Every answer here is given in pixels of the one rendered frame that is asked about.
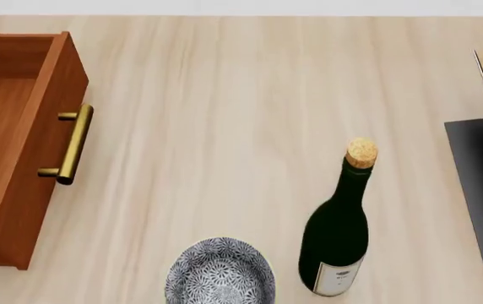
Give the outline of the black white patterned bowl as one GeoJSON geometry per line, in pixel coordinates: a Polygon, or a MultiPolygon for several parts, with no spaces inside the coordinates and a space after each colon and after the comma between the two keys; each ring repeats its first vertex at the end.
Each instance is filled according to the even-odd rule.
{"type": "Polygon", "coordinates": [[[252,245],[232,237],[196,242],[166,276],[166,304],[275,304],[275,277],[252,245]]]}

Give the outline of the tan bottle cork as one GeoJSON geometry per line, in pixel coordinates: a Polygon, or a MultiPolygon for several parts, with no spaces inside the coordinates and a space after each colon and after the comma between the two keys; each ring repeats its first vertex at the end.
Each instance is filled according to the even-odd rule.
{"type": "Polygon", "coordinates": [[[377,146],[369,138],[353,138],[347,145],[345,158],[356,169],[368,169],[374,166],[377,155],[377,146]]]}

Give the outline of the brown wooden drawer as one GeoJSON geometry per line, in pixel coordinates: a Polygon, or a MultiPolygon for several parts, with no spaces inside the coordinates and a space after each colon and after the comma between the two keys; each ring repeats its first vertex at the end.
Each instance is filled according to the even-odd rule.
{"type": "Polygon", "coordinates": [[[0,34],[0,266],[29,267],[89,79],[68,32],[0,34]]]}

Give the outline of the dark green wine bottle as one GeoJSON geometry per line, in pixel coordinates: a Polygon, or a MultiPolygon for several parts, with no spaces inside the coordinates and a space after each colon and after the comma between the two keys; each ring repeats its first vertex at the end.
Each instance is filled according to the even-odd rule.
{"type": "Polygon", "coordinates": [[[339,296],[354,282],[369,244],[362,199],[371,174],[344,160],[334,194],[309,217],[298,272],[312,293],[339,296]]]}

